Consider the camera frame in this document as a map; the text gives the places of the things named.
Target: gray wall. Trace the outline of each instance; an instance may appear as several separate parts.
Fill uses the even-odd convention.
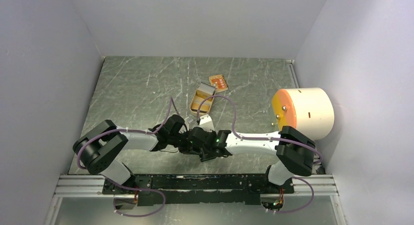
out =
[[[73,0],[103,55],[293,59],[326,0]]]
[[[414,0],[327,0],[295,69],[331,98],[319,142],[349,224],[414,224]]]
[[[43,224],[101,57],[71,0],[0,0],[0,224]]]

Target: cream cylinder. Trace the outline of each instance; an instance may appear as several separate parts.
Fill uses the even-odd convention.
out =
[[[275,115],[279,115],[280,129],[292,126],[312,140],[320,140],[332,130],[332,103],[321,88],[280,89],[272,105]]]

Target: cylinder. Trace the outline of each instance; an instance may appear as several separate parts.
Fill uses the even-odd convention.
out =
[[[292,126],[311,140],[320,140],[332,130],[332,103],[321,88],[279,89],[271,101],[279,130]]]

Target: table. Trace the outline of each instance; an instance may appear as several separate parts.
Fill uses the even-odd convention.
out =
[[[285,60],[114,56],[105,58],[83,134],[105,119],[122,127],[153,127],[165,117],[170,96],[183,117],[191,116],[189,103],[197,85],[217,74],[224,75],[229,87],[219,94],[236,104],[237,131],[277,130],[271,125],[275,118],[270,101],[278,89],[295,87]],[[230,129],[233,110],[226,100],[215,99],[210,115],[216,130]],[[117,160],[137,174],[264,173],[278,161],[276,156],[241,154],[201,163],[196,155],[142,150],[124,150]],[[88,172],[77,168],[74,158],[69,174]]]

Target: marble surface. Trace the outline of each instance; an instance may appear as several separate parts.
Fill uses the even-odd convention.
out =
[[[223,74],[229,96],[237,107],[236,130],[265,133],[277,130],[270,105],[280,88],[294,87],[285,60],[193,57],[107,57],[92,97],[83,134],[105,119],[116,125],[147,129],[165,117],[173,97],[180,114],[191,116],[189,103],[200,82]],[[216,130],[230,129],[231,105],[215,99],[211,113]],[[175,151],[171,146],[166,150]],[[117,159],[134,173],[217,174],[264,173],[276,156],[241,154],[201,163],[196,155],[124,150]],[[87,174],[75,161],[69,174]]]

